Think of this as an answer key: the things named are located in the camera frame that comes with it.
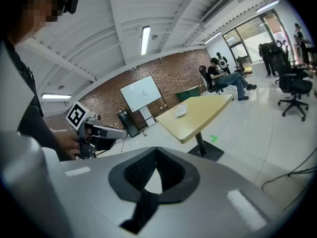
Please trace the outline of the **person's left hand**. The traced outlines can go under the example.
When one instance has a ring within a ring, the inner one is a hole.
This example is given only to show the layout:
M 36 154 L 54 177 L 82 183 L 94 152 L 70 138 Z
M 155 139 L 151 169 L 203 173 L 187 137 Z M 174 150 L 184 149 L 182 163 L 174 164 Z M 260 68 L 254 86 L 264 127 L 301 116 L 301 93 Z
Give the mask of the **person's left hand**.
M 73 129 L 53 130 L 51 129 L 59 146 L 66 152 L 79 151 L 80 144 L 78 142 L 76 131 Z

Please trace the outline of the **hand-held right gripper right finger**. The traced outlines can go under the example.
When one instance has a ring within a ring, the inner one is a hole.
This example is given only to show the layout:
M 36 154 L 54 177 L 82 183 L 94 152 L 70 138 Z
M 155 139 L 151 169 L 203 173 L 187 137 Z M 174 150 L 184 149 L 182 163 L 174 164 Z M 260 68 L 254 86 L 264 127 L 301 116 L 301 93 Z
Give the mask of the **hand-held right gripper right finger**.
M 198 169 L 167 148 L 157 148 L 157 171 L 162 185 L 162 193 L 158 196 L 159 204 L 184 202 L 200 183 Z

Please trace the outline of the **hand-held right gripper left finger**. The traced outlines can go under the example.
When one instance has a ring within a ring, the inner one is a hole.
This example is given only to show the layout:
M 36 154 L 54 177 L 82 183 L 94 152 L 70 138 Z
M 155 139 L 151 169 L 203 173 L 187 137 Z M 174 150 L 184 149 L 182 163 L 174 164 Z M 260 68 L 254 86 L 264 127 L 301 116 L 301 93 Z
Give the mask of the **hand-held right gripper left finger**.
M 141 148 L 136 151 L 136 156 L 110 170 L 109 184 L 120 199 L 140 202 L 142 192 L 157 168 L 156 152 L 156 147 Z

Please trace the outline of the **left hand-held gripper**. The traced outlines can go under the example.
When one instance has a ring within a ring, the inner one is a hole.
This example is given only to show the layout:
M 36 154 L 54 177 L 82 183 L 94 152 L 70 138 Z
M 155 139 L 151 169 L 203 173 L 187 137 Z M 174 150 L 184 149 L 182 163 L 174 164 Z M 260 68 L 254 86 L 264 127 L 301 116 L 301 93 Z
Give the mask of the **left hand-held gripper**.
M 102 125 L 101 116 L 79 102 L 74 103 L 66 120 L 76 131 L 80 144 L 78 158 L 95 158 L 97 152 L 110 150 L 118 139 L 128 135 L 123 129 Z

